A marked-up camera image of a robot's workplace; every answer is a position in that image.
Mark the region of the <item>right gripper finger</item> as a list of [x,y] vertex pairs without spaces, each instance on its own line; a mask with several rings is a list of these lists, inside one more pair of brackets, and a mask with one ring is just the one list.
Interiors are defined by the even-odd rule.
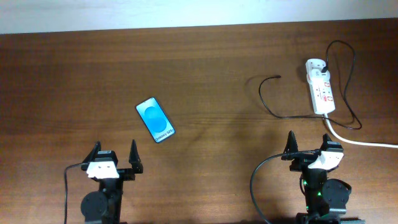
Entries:
[[295,134],[293,131],[289,131],[288,133],[288,138],[287,138],[287,143],[285,145],[284,153],[294,153],[298,152],[298,144],[295,138]]
[[320,150],[327,151],[332,147],[333,147],[333,141],[331,140],[331,138],[329,137],[328,134],[324,134],[323,142],[322,142],[322,145],[320,146]]

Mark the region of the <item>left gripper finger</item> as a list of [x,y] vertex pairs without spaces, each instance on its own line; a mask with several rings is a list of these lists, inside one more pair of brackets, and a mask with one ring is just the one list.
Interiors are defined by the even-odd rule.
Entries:
[[142,166],[142,162],[141,162],[141,159],[140,159],[138,151],[137,151],[137,144],[136,144],[135,139],[133,139],[132,143],[131,143],[131,149],[130,149],[128,161],[133,167],[141,167]]
[[94,161],[98,152],[101,150],[101,143],[99,141],[95,142],[95,145],[91,152],[84,158],[83,163],[89,163]]

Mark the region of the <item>white power strip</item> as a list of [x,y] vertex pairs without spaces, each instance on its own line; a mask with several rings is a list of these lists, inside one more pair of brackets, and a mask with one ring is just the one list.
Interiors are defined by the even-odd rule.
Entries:
[[[328,70],[324,71],[325,67],[326,67],[326,62],[318,58],[308,59],[305,63],[305,68],[307,72],[317,68],[324,73],[328,71]],[[314,83],[313,85],[308,83],[308,85],[312,98],[314,113],[323,115],[333,112],[335,110],[335,101],[333,97],[333,92],[331,90],[330,81],[317,82]]]

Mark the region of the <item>blue screen Galaxy smartphone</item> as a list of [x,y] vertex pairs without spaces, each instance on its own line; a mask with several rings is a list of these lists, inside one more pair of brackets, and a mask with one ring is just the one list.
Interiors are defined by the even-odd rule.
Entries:
[[139,103],[136,106],[136,111],[156,143],[175,134],[174,126],[154,97]]

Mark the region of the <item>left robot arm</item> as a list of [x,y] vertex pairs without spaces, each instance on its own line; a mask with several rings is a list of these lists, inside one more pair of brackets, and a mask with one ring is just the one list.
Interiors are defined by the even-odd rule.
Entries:
[[135,180],[144,171],[136,142],[132,141],[128,162],[130,168],[118,168],[118,158],[114,151],[103,151],[101,143],[83,160],[82,171],[88,178],[99,183],[99,189],[88,193],[81,201],[81,213],[85,223],[117,224],[120,222],[123,184]]

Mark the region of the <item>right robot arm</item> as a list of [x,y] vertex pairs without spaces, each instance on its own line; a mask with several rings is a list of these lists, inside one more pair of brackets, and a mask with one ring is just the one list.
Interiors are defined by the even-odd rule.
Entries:
[[328,178],[328,173],[337,169],[343,158],[343,147],[323,135],[318,149],[299,151],[293,131],[288,133],[287,144],[282,153],[283,161],[291,161],[292,172],[301,173],[300,190],[305,197],[306,212],[298,213],[295,223],[365,223],[359,218],[343,218],[352,187],[350,184]]

